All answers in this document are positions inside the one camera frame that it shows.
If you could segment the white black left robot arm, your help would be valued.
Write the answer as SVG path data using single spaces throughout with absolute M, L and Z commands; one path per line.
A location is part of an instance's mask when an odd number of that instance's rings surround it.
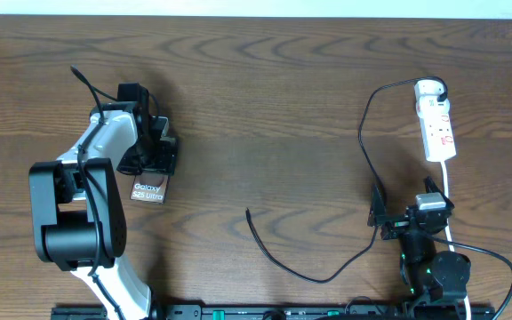
M 169 120 L 151 115 L 156 98 L 138 83 L 97 102 L 89 126 L 54 161 L 28 173 L 36 254 L 83 280 L 103 305 L 104 319 L 162 319 L 164 311 L 124 253 L 126 218 L 118 172 L 173 176 L 178 142 Z

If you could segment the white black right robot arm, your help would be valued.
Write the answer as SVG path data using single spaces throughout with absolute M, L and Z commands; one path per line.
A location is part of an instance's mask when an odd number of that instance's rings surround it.
M 430 177 L 424 183 L 426 192 L 417 195 L 416 204 L 402 215 L 387 213 L 383 196 L 374 186 L 368 225 L 380 228 L 382 240 L 399 242 L 401 274 L 416 300 L 424 304 L 464 300 L 468 295 L 469 258 L 449 250 L 439 252 L 432 239 L 448 226 L 454 204 Z

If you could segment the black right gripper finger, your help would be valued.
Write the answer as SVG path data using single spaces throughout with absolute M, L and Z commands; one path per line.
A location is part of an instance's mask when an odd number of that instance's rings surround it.
M 376 184 L 372 185 L 372 200 L 368 214 L 367 225 L 377 227 L 383 225 L 387 220 L 386 205 L 383 196 Z
M 430 193 L 438 193 L 440 195 L 443 195 L 444 192 L 437 186 L 437 184 L 434 182 L 434 180 L 427 176 L 424 180 L 425 190 L 428 194 Z

